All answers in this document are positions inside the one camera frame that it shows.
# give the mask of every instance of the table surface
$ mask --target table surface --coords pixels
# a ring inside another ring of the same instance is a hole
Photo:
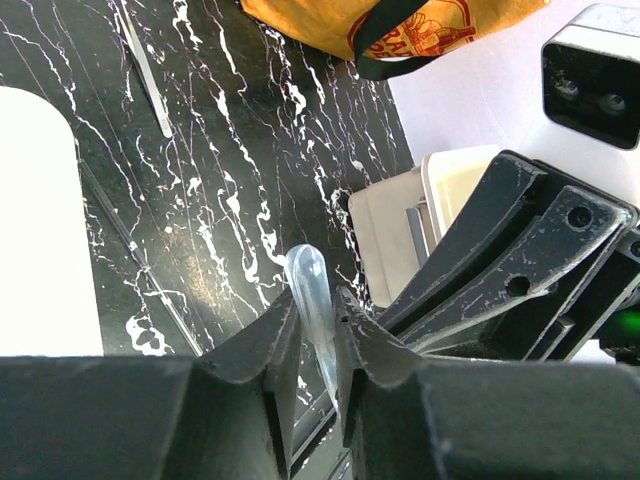
[[[323,252],[332,286],[365,302],[347,198],[413,165],[388,86],[258,24],[233,0],[129,2],[169,112],[166,139],[115,8],[0,4],[0,85],[35,93],[66,118],[202,349],[283,291],[284,254],[300,243]],[[84,197],[105,354],[189,355],[86,184]],[[322,390],[305,345],[299,415]]]

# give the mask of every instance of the transparent pipette bulb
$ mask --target transparent pipette bulb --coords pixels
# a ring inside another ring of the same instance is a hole
[[[339,412],[336,400],[336,350],[333,343],[335,324],[324,257],[311,245],[293,247],[286,256],[285,273],[298,307],[303,331],[315,349],[331,402],[336,412]]]

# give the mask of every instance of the green light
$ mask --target green light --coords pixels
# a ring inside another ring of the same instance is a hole
[[[617,320],[627,332],[640,333],[640,312],[620,312]]]

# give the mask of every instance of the metal rod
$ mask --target metal rod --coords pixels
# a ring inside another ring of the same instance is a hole
[[[422,268],[429,258],[429,249],[427,248],[427,237],[424,232],[420,207],[407,208],[407,221],[409,222],[409,230],[411,231],[413,246],[418,258],[418,265]]]
[[[138,35],[136,35],[135,28],[133,27],[133,22],[131,21],[131,17],[129,17],[129,12],[127,12],[127,6],[125,2],[121,0],[120,5],[122,6],[123,13],[120,14],[118,11],[118,17],[120,17],[122,31],[127,43],[129,44],[129,50],[131,51],[133,63],[140,75],[140,80],[142,80],[142,86],[147,92],[147,96],[149,97],[149,101],[151,102],[151,107],[153,108],[153,111],[156,115],[156,119],[158,120],[162,134],[166,138],[171,138],[172,133],[171,125],[169,124],[169,114],[165,109],[164,103],[162,102],[160,90],[158,90],[158,85],[156,84],[155,78],[153,77],[153,72],[151,71],[151,67],[149,66],[149,60],[147,59],[147,55],[145,54],[144,47],[142,46]]]
[[[123,242],[126,245],[127,250],[129,251],[129,254],[131,255],[131,258],[136,263],[138,268],[142,270],[142,272],[144,273],[147,279],[147,282],[149,282],[149,285],[151,285],[151,287],[156,292],[158,292],[158,296],[160,297],[162,304],[165,306],[165,308],[169,312],[169,316],[171,317],[173,322],[176,324],[176,327],[178,327],[178,330],[180,330],[180,333],[182,334],[184,339],[187,341],[187,344],[193,351],[193,354],[197,357],[201,356],[203,354],[202,347],[200,347],[195,336],[193,335],[193,333],[185,323],[184,319],[182,318],[182,315],[174,305],[173,300],[171,300],[171,298],[165,293],[164,288],[162,288],[162,286],[160,285],[160,282],[158,281],[156,276],[153,274],[153,271],[151,270],[151,266],[149,265],[147,260],[144,258],[142,251],[140,250],[136,242],[133,240],[133,237],[131,237],[129,230],[127,230],[127,227],[125,227],[124,223],[118,216],[116,209],[113,208],[113,205],[109,200],[109,197],[107,197],[107,194],[100,186],[100,183],[98,183],[98,180],[93,175],[93,172],[89,168],[89,165],[83,159],[80,159],[78,163],[80,164],[80,172],[82,173],[85,181],[87,182],[87,185],[89,185],[91,193],[95,196],[96,200],[98,200],[98,203],[100,204],[105,214],[113,224],[114,228],[120,235],[120,238],[122,238]]]

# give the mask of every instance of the black bag strap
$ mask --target black bag strap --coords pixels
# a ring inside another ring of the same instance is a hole
[[[353,38],[356,67],[360,77],[367,80],[387,80],[413,72],[438,58],[410,57],[402,61],[383,62],[364,56],[374,43],[424,7],[428,1],[380,0],[373,7]]]

